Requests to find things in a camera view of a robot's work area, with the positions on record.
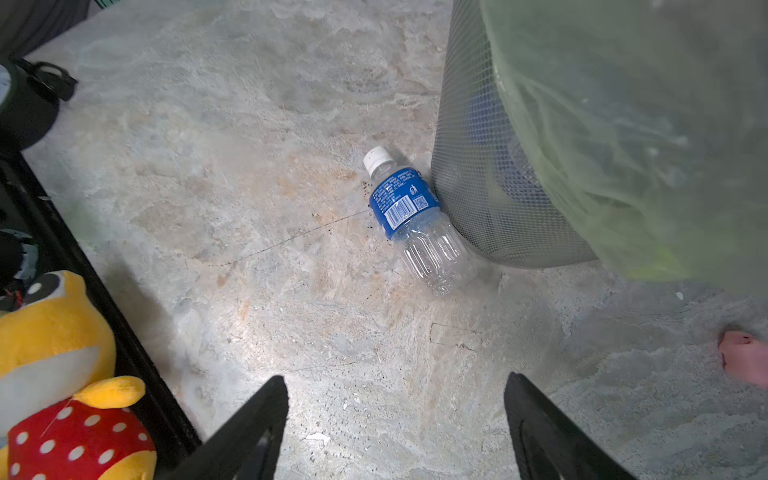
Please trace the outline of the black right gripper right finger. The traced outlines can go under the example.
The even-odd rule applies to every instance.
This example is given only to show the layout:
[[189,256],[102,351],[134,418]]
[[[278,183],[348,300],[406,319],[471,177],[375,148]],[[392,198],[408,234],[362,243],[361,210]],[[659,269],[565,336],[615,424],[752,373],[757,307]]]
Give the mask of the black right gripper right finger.
[[504,407],[522,479],[634,479],[526,376],[509,375]]

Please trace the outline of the clear bottle blue label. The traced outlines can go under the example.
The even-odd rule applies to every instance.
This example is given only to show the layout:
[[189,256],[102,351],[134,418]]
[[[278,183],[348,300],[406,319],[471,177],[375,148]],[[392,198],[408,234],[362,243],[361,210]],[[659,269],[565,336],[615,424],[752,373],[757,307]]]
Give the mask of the clear bottle blue label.
[[437,295],[473,280],[477,262],[421,173],[382,146],[363,164],[374,185],[369,207],[414,277]]

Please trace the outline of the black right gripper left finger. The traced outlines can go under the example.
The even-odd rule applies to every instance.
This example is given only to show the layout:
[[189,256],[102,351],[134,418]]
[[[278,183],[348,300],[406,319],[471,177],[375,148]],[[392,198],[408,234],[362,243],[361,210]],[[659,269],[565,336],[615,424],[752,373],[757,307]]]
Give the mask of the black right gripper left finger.
[[240,409],[164,479],[272,479],[289,411],[282,376],[271,377]]

